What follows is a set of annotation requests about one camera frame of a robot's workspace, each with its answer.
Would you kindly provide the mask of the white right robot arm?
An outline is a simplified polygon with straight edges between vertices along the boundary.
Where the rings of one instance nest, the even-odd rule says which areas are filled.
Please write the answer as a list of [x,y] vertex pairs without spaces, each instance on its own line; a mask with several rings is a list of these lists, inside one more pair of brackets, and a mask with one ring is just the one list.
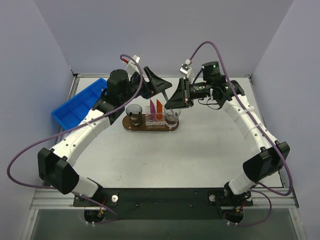
[[218,61],[204,63],[200,73],[202,82],[191,82],[198,75],[193,74],[191,60],[187,59],[180,68],[183,75],[179,79],[176,91],[166,102],[166,109],[183,109],[194,105],[194,100],[210,98],[224,110],[236,124],[250,147],[253,156],[245,161],[242,170],[224,186],[224,194],[235,197],[246,193],[260,180],[278,172],[284,165],[290,147],[279,142],[267,130],[255,113],[255,107],[249,103],[245,91],[236,80],[228,81],[221,74]]

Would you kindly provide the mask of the orange toothpaste tube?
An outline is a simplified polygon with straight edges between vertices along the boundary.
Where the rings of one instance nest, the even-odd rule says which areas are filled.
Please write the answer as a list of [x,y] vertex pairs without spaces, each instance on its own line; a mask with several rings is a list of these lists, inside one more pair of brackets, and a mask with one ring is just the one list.
[[161,121],[163,119],[163,104],[156,100],[156,119]]

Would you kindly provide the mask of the clear textured acrylic holder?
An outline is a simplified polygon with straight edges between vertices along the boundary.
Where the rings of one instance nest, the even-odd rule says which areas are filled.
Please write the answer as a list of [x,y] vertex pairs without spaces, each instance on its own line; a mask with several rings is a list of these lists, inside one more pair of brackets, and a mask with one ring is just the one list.
[[164,114],[164,108],[161,108],[160,113],[151,113],[150,106],[144,108],[144,119],[146,128],[149,130],[163,129],[166,126],[166,118]]

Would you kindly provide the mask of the blue tinted glass cup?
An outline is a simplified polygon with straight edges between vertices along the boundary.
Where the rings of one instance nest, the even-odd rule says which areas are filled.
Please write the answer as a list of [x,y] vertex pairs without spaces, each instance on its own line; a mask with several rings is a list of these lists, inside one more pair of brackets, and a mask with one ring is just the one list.
[[126,108],[126,115],[133,126],[140,126],[142,124],[143,109],[139,104],[131,104]]

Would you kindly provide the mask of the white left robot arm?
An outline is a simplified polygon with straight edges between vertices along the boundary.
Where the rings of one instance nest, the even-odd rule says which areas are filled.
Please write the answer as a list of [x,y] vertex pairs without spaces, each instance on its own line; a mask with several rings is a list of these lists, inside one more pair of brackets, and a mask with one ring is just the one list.
[[37,154],[39,177],[62,194],[83,195],[92,206],[101,203],[101,186],[80,176],[74,165],[82,152],[124,112],[124,103],[141,96],[150,99],[172,87],[172,84],[144,67],[148,80],[137,72],[129,76],[124,69],[111,72],[106,87],[77,129],[72,130],[51,149],[42,148]]

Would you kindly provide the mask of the pink toothpaste tube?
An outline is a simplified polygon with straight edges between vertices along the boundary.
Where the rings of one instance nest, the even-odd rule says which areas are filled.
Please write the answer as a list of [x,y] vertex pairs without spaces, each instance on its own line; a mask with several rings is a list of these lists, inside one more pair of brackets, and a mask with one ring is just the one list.
[[149,100],[149,118],[151,121],[156,119],[156,107],[151,99]]

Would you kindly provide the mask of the clear glass cup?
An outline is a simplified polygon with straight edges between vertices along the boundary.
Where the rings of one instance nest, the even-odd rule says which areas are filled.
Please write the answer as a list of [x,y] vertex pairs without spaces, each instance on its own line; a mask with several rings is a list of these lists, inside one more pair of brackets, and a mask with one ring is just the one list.
[[179,116],[181,114],[181,110],[179,108],[165,109],[164,114],[165,114],[166,125],[169,128],[174,128],[179,122]]

